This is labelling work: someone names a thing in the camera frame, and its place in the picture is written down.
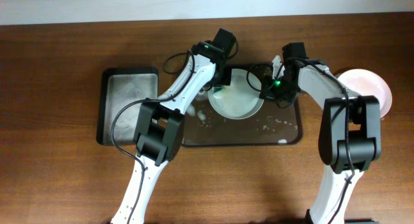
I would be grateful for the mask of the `pale blue plate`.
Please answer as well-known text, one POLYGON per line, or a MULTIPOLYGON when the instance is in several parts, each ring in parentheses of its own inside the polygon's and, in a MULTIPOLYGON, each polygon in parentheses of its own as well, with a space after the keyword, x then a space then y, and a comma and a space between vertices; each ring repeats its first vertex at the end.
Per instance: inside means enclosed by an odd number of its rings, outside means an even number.
POLYGON ((222 91, 208 92, 208 100, 213 109, 223 117, 241 120, 256 114, 262 107, 264 100, 259 97, 260 92, 248 84, 261 87, 261 82, 252 73, 247 74, 243 69, 232 69, 230 85, 223 85, 222 91))

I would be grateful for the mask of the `green yellow sponge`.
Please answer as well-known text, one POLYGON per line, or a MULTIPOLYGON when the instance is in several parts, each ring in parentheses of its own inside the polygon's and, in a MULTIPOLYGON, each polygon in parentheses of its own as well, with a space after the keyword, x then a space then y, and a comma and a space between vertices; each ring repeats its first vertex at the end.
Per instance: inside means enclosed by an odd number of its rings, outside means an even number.
POLYGON ((213 93, 216 93, 216 92, 222 91, 223 89, 224 89, 224 87, 223 87, 223 86, 215 86, 215 87, 213 88, 213 93))

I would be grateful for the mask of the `pinkish white plate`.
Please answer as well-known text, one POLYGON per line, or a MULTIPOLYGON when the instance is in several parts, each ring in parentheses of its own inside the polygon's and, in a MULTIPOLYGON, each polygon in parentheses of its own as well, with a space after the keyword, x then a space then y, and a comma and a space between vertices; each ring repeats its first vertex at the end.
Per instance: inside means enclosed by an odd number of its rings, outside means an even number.
POLYGON ((389 87, 382 77, 366 69, 350 69, 337 78, 352 91, 362 96, 373 95, 377 100, 382 88, 389 87))

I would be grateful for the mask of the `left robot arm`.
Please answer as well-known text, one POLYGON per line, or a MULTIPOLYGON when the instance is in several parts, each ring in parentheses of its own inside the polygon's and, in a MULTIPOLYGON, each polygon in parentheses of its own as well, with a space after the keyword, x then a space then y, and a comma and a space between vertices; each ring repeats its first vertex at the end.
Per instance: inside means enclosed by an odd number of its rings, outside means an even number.
POLYGON ((177 155, 184 135, 185 114, 197 93, 206 85, 228 85, 227 62, 238 52, 233 33, 219 29, 213 40, 200 41, 184 53, 184 63, 173 73, 172 85, 158 98, 145 98, 124 106, 117 121, 130 107, 140 107, 133 140, 135 153, 118 144, 115 148, 134 160, 131 179, 111 223, 143 223, 158 178, 177 155))

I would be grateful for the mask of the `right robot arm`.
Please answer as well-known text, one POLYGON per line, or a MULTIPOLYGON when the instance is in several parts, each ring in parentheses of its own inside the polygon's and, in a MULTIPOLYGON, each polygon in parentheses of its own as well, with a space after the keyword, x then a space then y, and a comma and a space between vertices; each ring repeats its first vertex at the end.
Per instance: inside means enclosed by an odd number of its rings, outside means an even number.
POLYGON ((302 42, 288 43, 273 61, 260 97, 285 109, 301 92, 322 109, 318 151, 324 163, 317 198, 305 223, 345 221, 345 210, 358 180, 381 154, 380 104, 346 87, 320 59, 310 59, 302 42))

